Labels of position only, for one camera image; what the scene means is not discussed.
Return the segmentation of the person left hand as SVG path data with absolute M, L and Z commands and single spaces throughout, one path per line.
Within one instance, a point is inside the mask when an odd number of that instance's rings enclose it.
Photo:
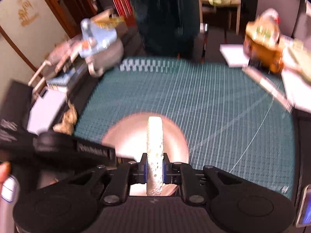
M 1 163 L 1 232 L 16 232 L 13 208 L 19 196 L 19 183 L 10 174 L 9 162 Z

